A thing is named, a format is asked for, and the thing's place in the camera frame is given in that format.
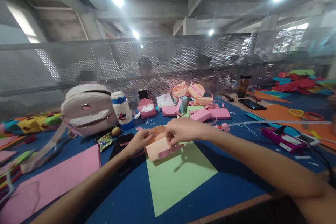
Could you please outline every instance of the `purple device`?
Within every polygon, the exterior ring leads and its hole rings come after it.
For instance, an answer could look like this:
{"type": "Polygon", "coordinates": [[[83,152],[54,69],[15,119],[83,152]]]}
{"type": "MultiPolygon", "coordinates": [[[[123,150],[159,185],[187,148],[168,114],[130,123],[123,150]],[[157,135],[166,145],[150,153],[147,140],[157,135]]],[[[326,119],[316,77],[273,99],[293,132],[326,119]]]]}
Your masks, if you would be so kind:
{"type": "Polygon", "coordinates": [[[284,148],[289,153],[297,153],[308,147],[308,144],[301,141],[299,138],[287,135],[285,133],[278,135],[274,127],[263,128],[262,134],[272,142],[284,148]]]}

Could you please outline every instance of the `brown bottle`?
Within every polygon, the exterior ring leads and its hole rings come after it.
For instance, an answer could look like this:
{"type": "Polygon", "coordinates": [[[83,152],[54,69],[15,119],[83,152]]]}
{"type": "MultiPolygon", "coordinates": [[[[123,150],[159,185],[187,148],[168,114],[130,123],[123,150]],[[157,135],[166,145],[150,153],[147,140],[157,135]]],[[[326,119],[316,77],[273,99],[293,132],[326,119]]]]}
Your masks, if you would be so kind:
{"type": "Polygon", "coordinates": [[[249,88],[250,79],[252,78],[252,75],[241,75],[240,76],[240,82],[238,86],[237,91],[237,97],[238,98],[245,98],[247,89],[249,88]]]}

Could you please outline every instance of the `black cable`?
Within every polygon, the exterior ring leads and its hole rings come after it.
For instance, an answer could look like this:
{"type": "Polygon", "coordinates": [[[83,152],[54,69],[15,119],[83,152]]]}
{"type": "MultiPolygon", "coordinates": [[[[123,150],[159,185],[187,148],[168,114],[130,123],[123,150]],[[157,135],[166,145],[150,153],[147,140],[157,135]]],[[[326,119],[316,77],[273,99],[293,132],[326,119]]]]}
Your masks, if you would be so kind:
{"type": "Polygon", "coordinates": [[[335,177],[334,177],[334,170],[331,167],[331,164],[329,163],[329,161],[326,159],[326,157],[321,152],[319,152],[314,146],[312,146],[309,143],[309,141],[306,140],[306,138],[301,134],[300,131],[298,131],[297,129],[295,129],[295,128],[291,127],[291,126],[284,125],[284,126],[281,126],[279,129],[277,129],[274,133],[275,134],[283,134],[286,127],[290,127],[292,129],[296,130],[299,133],[300,137],[324,160],[324,162],[326,163],[325,166],[329,170],[329,184],[332,185],[333,187],[335,187],[335,183],[334,183],[334,179],[335,179],[335,177]]]}

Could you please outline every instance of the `yellow scissors handle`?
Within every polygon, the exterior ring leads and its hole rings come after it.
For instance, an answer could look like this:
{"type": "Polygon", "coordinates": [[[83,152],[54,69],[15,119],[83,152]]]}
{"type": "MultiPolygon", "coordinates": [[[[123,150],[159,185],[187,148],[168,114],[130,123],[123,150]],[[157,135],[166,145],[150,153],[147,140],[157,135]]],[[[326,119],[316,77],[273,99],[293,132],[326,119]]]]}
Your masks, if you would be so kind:
{"type": "Polygon", "coordinates": [[[303,110],[295,110],[295,109],[291,109],[291,110],[289,110],[289,113],[290,113],[292,116],[300,117],[300,118],[305,114],[305,112],[304,112],[303,110]]]}

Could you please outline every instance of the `mobile phone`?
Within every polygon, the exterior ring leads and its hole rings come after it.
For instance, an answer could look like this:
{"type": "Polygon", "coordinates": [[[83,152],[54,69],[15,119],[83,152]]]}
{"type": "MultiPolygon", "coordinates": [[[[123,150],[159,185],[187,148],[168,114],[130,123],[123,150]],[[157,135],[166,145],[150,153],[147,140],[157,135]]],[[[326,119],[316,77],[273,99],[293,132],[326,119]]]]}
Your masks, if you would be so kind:
{"type": "Polygon", "coordinates": [[[134,137],[134,134],[132,134],[132,133],[122,135],[122,136],[118,137],[116,142],[114,143],[114,147],[113,147],[113,150],[112,150],[112,153],[111,153],[111,156],[110,156],[109,160],[111,160],[113,157],[115,157],[119,152],[121,152],[126,147],[126,145],[120,146],[121,143],[122,144],[127,143],[127,142],[131,141],[133,139],[133,137],[134,137]]]}
{"type": "Polygon", "coordinates": [[[246,107],[252,109],[252,110],[267,110],[266,107],[261,106],[260,104],[251,101],[249,99],[240,99],[238,100],[240,103],[244,104],[246,107]]]}
{"type": "Polygon", "coordinates": [[[138,91],[138,95],[139,95],[139,100],[142,100],[142,99],[149,99],[148,98],[148,91],[146,89],[144,90],[139,90],[138,91]]]}
{"type": "Polygon", "coordinates": [[[316,146],[316,145],[320,144],[320,141],[317,138],[315,138],[313,136],[306,135],[306,134],[296,136],[296,138],[300,139],[303,142],[310,143],[310,145],[312,145],[312,146],[316,146]]]}

